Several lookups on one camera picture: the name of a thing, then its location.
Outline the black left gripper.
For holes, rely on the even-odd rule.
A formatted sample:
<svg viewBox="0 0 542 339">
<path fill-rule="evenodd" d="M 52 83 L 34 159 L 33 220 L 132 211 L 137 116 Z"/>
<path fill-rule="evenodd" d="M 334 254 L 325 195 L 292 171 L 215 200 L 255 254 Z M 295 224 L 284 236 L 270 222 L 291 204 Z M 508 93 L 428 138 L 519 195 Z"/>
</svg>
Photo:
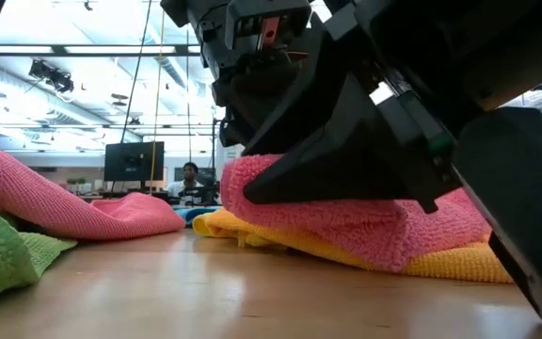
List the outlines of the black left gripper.
<svg viewBox="0 0 542 339">
<path fill-rule="evenodd" d="M 215 104 L 225 109 L 221 144 L 248 145 L 300 71 L 287 48 L 305 32 L 310 1 L 161 0 L 161 7 L 195 31 Z"/>
</svg>

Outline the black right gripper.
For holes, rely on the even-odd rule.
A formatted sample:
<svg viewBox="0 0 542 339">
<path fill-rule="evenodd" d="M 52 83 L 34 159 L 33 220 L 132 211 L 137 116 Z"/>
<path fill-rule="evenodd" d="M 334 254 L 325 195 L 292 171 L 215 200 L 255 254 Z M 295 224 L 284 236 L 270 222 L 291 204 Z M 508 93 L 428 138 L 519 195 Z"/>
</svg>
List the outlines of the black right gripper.
<svg viewBox="0 0 542 339">
<path fill-rule="evenodd" d="M 324 30 L 341 79 L 375 105 L 394 97 L 422 133 L 411 174 L 427 212 L 464 187 L 463 129 L 542 81 L 542 0 L 358 0 L 333 5 Z"/>
</svg>

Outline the orange microfiber towel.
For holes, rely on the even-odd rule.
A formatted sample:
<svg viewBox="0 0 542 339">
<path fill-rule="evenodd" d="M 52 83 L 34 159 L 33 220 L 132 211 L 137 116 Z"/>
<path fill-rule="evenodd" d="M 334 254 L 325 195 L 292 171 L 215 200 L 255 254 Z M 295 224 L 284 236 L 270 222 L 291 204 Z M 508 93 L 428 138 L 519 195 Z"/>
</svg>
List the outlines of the orange microfiber towel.
<svg viewBox="0 0 542 339">
<path fill-rule="evenodd" d="M 240 248 L 285 248 L 369 271 L 375 268 L 363 259 L 341 250 L 311 232 L 282 231 L 249 224 L 225 209 L 195 217 L 192 228 L 198 235 L 234 238 Z M 412 260 L 400 275 L 451 279 L 478 283 L 511 283 L 486 241 L 461 248 L 432 252 Z"/>
</svg>

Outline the blue microfiber towel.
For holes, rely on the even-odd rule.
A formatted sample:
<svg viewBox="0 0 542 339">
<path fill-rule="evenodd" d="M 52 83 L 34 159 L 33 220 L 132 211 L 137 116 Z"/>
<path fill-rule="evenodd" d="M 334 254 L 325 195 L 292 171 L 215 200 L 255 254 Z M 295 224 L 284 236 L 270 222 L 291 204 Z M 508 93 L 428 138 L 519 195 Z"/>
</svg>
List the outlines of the blue microfiber towel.
<svg viewBox="0 0 542 339">
<path fill-rule="evenodd" d="M 184 220 L 185 227 L 191 228 L 194 218 L 199 215 L 213 213 L 220 206 L 174 206 L 173 210 Z"/>
</svg>

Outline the person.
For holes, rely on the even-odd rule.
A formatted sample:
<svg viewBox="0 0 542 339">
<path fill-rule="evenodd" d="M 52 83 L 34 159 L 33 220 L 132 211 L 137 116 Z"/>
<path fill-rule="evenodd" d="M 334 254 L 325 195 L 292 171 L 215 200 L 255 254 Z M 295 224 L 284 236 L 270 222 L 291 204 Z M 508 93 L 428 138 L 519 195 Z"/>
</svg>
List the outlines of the person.
<svg viewBox="0 0 542 339">
<path fill-rule="evenodd" d="M 199 168 L 195 163 L 186 162 L 183 165 L 183 179 L 171 182 L 166 187 L 169 197 L 180 197 L 187 188 L 200 187 L 201 183 L 197 181 L 198 173 Z"/>
</svg>

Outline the black computer monitor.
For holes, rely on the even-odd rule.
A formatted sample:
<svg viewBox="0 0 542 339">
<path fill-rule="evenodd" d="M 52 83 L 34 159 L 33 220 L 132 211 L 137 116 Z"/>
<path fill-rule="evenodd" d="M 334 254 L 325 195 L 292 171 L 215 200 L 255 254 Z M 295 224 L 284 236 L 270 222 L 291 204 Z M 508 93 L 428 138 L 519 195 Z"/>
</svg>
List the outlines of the black computer monitor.
<svg viewBox="0 0 542 339">
<path fill-rule="evenodd" d="M 107 144 L 104 180 L 161 181 L 164 179 L 164 152 L 163 141 Z"/>
</svg>

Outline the black overhead frame beam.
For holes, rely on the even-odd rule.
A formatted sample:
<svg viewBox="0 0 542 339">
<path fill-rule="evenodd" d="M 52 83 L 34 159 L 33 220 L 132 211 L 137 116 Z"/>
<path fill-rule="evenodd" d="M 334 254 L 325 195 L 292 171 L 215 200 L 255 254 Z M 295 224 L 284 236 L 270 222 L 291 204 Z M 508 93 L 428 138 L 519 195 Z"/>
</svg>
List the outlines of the black overhead frame beam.
<svg viewBox="0 0 542 339">
<path fill-rule="evenodd" d="M 197 57 L 197 45 L 0 44 L 0 57 Z"/>
</svg>

